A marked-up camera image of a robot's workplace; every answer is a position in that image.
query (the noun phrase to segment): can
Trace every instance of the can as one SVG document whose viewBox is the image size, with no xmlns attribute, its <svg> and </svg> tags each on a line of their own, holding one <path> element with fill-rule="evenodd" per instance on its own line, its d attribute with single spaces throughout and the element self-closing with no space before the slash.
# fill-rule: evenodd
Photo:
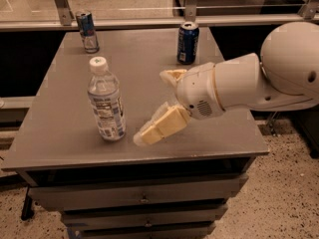
<svg viewBox="0 0 319 239">
<path fill-rule="evenodd" d="M 76 19 L 80 30 L 80 35 L 87 53 L 96 53 L 100 50 L 97 33 L 90 11 L 78 11 Z"/>
<path fill-rule="evenodd" d="M 195 61 L 199 37 L 198 24 L 186 21 L 178 31 L 177 60 L 184 65 Z"/>
</svg>

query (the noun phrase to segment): speaker grille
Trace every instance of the speaker grille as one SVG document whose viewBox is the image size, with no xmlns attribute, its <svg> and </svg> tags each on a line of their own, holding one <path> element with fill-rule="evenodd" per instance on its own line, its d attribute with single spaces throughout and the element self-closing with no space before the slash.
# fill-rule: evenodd
<svg viewBox="0 0 319 239">
<path fill-rule="evenodd" d="M 197 108 L 202 116 L 209 117 L 212 114 L 212 109 L 206 101 L 199 101 Z"/>
</svg>

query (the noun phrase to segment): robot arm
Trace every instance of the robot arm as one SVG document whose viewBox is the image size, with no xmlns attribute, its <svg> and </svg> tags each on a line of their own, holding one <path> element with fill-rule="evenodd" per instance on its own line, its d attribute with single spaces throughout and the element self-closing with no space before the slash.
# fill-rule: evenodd
<svg viewBox="0 0 319 239">
<path fill-rule="evenodd" d="M 161 72 L 180 105 L 160 108 L 136 134 L 135 143 L 153 144 L 185 128 L 190 118 L 205 120 L 237 108 L 282 112 L 318 105 L 318 44 L 319 26 L 288 23 L 265 39 L 261 61 L 248 54 L 190 70 Z"/>
</svg>

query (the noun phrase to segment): drawer knob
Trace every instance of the drawer knob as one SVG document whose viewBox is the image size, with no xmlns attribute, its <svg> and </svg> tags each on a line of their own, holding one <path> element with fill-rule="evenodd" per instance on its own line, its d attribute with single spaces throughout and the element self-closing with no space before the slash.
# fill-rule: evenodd
<svg viewBox="0 0 319 239">
<path fill-rule="evenodd" d="M 152 224 L 149 221 L 147 221 L 147 223 L 145 224 L 145 227 L 152 227 Z"/>
<path fill-rule="evenodd" d="M 142 199 L 140 200 L 140 203 L 146 204 L 146 203 L 149 203 L 149 202 L 150 201 L 148 200 L 148 198 L 145 195 L 143 195 Z"/>
</svg>

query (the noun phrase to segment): desk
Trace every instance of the desk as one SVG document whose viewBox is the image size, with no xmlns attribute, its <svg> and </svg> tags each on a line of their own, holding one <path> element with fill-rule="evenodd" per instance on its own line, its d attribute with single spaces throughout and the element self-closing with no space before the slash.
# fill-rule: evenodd
<svg viewBox="0 0 319 239">
<path fill-rule="evenodd" d="M 66 34 L 9 150 L 3 169 L 18 172 L 31 198 L 83 238 L 205 236 L 245 171 L 268 153 L 248 110 L 190 125 L 155 145 L 133 135 L 165 101 L 175 102 L 159 72 L 176 63 L 177 29 L 98 32 L 99 53 L 86 54 L 79 33 Z M 121 82 L 127 135 L 100 137 L 87 98 L 89 61 L 108 59 Z M 201 28 L 195 63 L 223 61 Z"/>
</svg>

